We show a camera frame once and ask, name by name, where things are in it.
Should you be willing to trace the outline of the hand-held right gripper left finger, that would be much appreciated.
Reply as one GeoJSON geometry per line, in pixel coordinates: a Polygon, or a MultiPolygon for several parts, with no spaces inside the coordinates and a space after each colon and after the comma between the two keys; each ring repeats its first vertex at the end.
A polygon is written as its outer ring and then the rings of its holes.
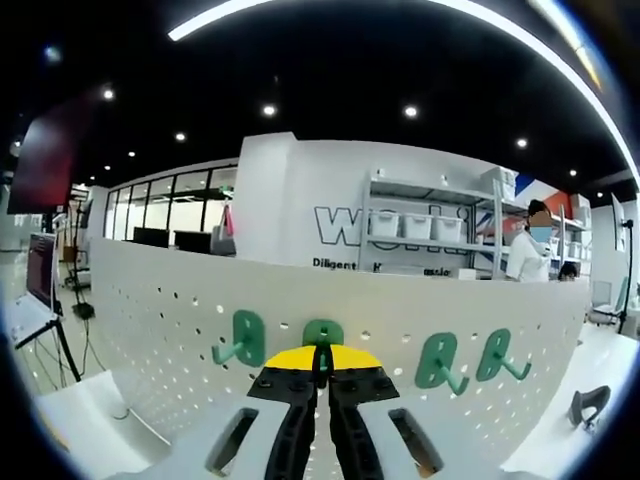
{"type": "Polygon", "coordinates": [[[179,439],[161,479],[301,479],[315,435],[320,349],[282,351],[243,397],[221,404],[179,439]]]}

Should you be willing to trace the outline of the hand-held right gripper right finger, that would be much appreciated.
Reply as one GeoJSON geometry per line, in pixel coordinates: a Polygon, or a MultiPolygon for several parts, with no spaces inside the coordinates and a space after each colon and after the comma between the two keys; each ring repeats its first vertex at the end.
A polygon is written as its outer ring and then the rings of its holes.
{"type": "Polygon", "coordinates": [[[414,396],[402,396],[370,353],[320,348],[330,433],[345,479],[498,479],[464,430],[414,396]]]}

